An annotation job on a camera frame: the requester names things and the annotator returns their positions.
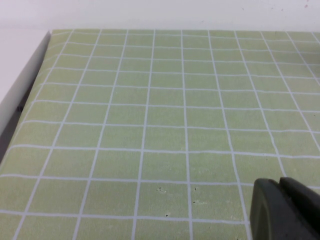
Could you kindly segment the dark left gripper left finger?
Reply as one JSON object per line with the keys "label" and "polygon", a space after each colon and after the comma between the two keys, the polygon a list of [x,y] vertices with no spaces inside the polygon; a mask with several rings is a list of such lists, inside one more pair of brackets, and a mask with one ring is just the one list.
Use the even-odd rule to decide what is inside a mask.
{"label": "dark left gripper left finger", "polygon": [[280,181],[258,178],[254,181],[250,207],[250,227],[254,240],[318,240],[299,216]]}

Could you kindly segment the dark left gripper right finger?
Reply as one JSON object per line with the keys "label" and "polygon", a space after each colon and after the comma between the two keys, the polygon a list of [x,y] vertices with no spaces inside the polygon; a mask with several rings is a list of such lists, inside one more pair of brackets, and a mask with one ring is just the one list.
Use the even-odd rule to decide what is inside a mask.
{"label": "dark left gripper right finger", "polygon": [[320,195],[291,177],[281,177],[280,187],[297,210],[298,215],[310,229],[320,232]]}

